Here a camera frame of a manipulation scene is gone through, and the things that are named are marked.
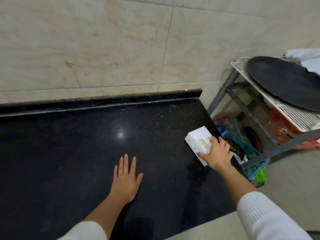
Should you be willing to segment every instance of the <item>black griddle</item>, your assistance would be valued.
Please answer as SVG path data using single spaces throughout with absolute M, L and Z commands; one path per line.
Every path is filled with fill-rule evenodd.
M 144 177 L 111 239 L 165 239 L 235 211 L 222 178 L 184 141 L 202 126 L 220 136 L 200 94 L 0 107 L 0 238 L 64 235 L 107 197 L 125 153 Z
M 320 76 L 293 62 L 274 57 L 251 58 L 246 70 L 262 91 L 280 102 L 320 113 Z

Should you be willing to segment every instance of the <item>hand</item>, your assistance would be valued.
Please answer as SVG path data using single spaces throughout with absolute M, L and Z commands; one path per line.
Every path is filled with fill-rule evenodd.
M 222 137 L 219 137 L 219 142 L 215 137 L 211 137 L 211 149 L 210 153 L 198 152 L 198 156 L 201 157 L 210 168 L 219 172 L 219 170 L 225 166 L 231 166 L 231 158 L 233 153 L 229 151 L 230 145 Z
M 140 173 L 136 179 L 136 163 L 137 159 L 134 157 L 129 172 L 128 155 L 125 154 L 124 158 L 120 158 L 119 169 L 116 165 L 113 172 L 110 195 L 117 195 L 123 198 L 126 204 L 133 201 L 142 181 L 142 173 Z

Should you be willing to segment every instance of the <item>red plastic bag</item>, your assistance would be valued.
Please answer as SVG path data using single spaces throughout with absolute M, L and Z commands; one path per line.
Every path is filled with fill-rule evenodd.
M 272 108 L 267 120 L 269 128 L 274 136 L 280 142 L 286 142 L 292 139 L 290 133 L 294 135 L 300 135 L 303 132 L 300 132 L 290 121 L 286 119 L 276 108 Z M 294 149 L 312 149 L 318 146 L 317 140 L 320 139 L 320 136 L 309 141 L 302 142 L 295 147 Z

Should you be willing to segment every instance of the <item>left hand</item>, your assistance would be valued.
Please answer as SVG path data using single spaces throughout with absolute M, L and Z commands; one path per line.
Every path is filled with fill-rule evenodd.
M 117 165 L 114 168 L 110 195 L 117 195 L 123 198 L 126 204 L 133 201 L 142 181 L 142 173 L 136 178 L 136 163 L 137 159 L 134 157 L 129 172 L 128 155 L 125 154 L 124 158 L 120 158 L 119 168 Z

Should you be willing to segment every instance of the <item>metal rack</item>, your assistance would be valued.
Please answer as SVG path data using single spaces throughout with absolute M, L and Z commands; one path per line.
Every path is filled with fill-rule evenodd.
M 266 151 L 262 155 L 251 159 L 243 163 L 241 166 L 243 169 L 248 168 L 252 165 L 255 165 L 267 157 L 274 157 L 280 153 L 283 153 L 294 146 L 313 139 L 320 135 L 320 114 L 308 113 L 288 105 L 285 105 L 274 98 L 270 97 L 266 93 L 264 93 L 259 87 L 257 87 L 254 82 L 251 80 L 250 76 L 247 75 L 245 71 L 245 64 L 250 59 L 250 57 L 241 57 L 237 60 L 231 62 L 232 67 L 234 68 L 231 72 L 230 76 L 218 92 L 217 96 L 211 103 L 208 108 L 208 113 L 212 114 L 216 109 L 218 104 L 221 102 L 223 97 L 228 94 L 231 99 L 241 108 L 242 112 L 254 123 L 256 126 L 261 128 L 261 130 L 266 134 L 267 137 L 274 143 L 274 148 Z M 239 75 L 242 75 L 246 81 L 245 82 L 235 82 Z M 259 95 L 256 95 L 251 87 L 254 87 Z M 257 120 L 253 114 L 251 113 L 251 107 L 246 106 L 240 98 L 234 93 L 233 89 L 243 89 L 245 90 L 255 101 L 254 105 L 259 105 L 263 108 L 267 113 L 270 111 L 270 108 L 264 102 L 265 98 L 273 107 L 275 107 L 286 119 L 288 119 L 299 131 L 303 132 L 302 134 L 295 136 L 290 134 L 293 137 L 290 141 L 279 144 L 278 141 L 274 138 L 272 134 L 270 134 L 267 129 Z

